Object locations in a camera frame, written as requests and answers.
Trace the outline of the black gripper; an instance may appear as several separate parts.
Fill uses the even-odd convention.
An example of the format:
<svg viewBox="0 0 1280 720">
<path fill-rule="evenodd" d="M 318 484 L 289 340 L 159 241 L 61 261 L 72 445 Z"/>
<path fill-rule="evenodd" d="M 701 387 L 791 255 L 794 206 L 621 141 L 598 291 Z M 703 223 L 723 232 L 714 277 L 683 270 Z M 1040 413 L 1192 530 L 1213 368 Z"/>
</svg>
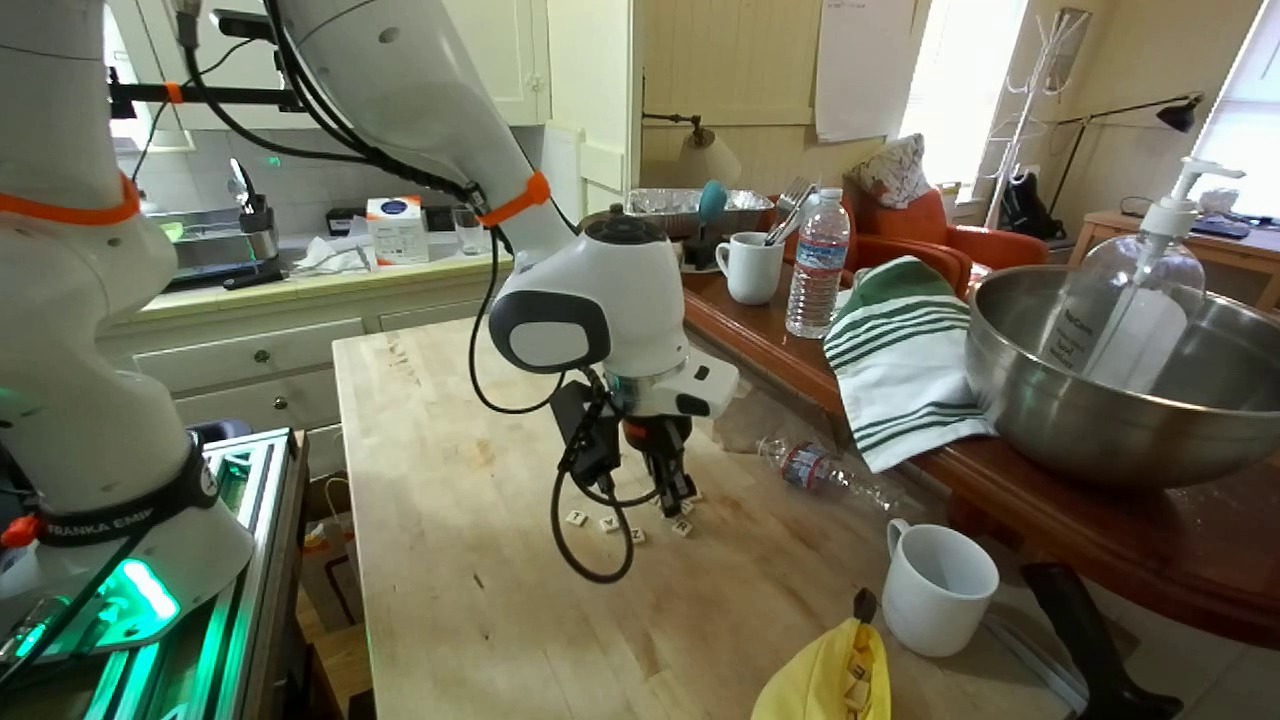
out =
<svg viewBox="0 0 1280 720">
<path fill-rule="evenodd" d="M 696 498 L 696 482 L 683 471 L 688 437 L 688 416 L 633 416 L 622 423 L 622 440 L 647 457 L 647 471 L 662 517 L 683 512 L 683 503 Z"/>
</svg>

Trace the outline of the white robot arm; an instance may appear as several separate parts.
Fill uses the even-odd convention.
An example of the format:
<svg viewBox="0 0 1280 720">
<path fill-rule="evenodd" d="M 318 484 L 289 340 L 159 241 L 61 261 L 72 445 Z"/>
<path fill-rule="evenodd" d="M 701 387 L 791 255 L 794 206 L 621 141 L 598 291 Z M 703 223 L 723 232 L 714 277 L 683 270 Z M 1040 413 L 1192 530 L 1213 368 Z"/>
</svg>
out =
<svg viewBox="0 0 1280 720">
<path fill-rule="evenodd" d="M 598 368 L 633 419 L 728 406 L 736 368 L 683 336 L 671 241 L 633 215 L 561 219 L 442 0 L 270 0 L 269 26 L 369 160 L 510 241 L 488 310 L 506 363 Z M 100 354 L 173 272 L 173 241 L 117 168 L 104 5 L 0 0 L 5 453 L 34 484 L 34 542 L 5 600 L 90 617 L 108 649 L 166 631 L 253 561 L 166 387 Z"/>
</svg>

